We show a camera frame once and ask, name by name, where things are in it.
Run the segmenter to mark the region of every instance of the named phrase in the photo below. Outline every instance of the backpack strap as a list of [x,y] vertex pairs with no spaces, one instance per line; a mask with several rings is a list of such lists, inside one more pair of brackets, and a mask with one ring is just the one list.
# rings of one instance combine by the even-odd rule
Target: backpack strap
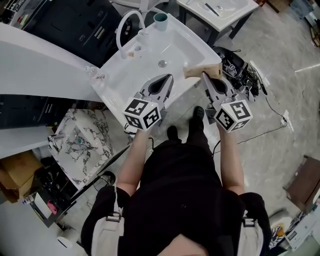
[[114,184],[113,212],[99,219],[93,230],[91,256],[117,256],[119,237],[124,235],[125,218],[118,205],[117,185]]
[[260,256],[264,245],[264,235],[258,220],[247,217],[248,211],[242,218],[237,256]]

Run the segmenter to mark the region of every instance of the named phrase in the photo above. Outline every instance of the faucet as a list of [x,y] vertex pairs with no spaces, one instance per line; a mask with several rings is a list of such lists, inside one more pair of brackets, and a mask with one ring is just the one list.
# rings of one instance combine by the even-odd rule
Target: faucet
[[139,17],[140,20],[140,25],[142,27],[142,31],[144,31],[146,29],[145,23],[144,23],[144,19],[141,15],[140,12],[138,12],[137,10],[132,10],[129,11],[126,15],[124,15],[124,17],[122,18],[122,20],[120,21],[120,24],[118,26],[118,29],[116,31],[116,37],[115,37],[115,41],[116,41],[116,46],[118,47],[120,53],[121,53],[121,58],[122,59],[126,59],[127,58],[127,54],[126,52],[123,50],[122,46],[121,46],[121,42],[120,42],[120,35],[121,35],[121,31],[122,28],[126,22],[126,20],[129,18],[129,16],[131,16],[132,14],[136,14]]

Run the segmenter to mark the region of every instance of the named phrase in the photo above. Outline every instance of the table leg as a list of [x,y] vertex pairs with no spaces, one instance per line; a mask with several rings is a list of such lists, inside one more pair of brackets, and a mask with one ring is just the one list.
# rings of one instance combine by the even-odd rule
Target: table leg
[[239,19],[238,23],[235,25],[234,29],[232,30],[232,32],[229,35],[229,37],[231,39],[234,39],[234,37],[239,32],[239,30],[242,28],[242,26],[245,24],[247,19],[249,19],[251,14],[252,14],[252,12],[250,12],[247,16],[244,16],[243,18]]
[[207,40],[206,44],[210,47],[213,47],[215,42],[218,39],[219,31],[215,30],[214,28],[211,28],[211,34],[209,36],[209,39]]
[[179,21],[186,25],[186,21],[187,21],[187,12],[186,9],[183,8],[181,5],[179,5]]

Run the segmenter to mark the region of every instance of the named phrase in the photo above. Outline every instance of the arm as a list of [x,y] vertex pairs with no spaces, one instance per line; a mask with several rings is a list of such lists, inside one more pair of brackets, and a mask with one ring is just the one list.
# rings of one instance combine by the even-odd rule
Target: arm
[[245,193],[244,170],[242,169],[239,152],[234,135],[227,133],[217,125],[220,133],[221,153],[220,169],[222,185],[238,195]]
[[129,196],[136,192],[144,169],[148,138],[148,132],[137,131],[117,178],[116,186],[127,192]]

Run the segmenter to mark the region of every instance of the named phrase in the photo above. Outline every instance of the strap buckle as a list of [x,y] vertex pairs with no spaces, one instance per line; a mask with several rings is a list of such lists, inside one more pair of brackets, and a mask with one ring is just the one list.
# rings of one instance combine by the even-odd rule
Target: strap buckle
[[113,211],[105,218],[107,222],[120,222],[121,214],[118,211]]
[[256,226],[256,221],[253,218],[243,217],[242,224],[245,228],[254,228]]

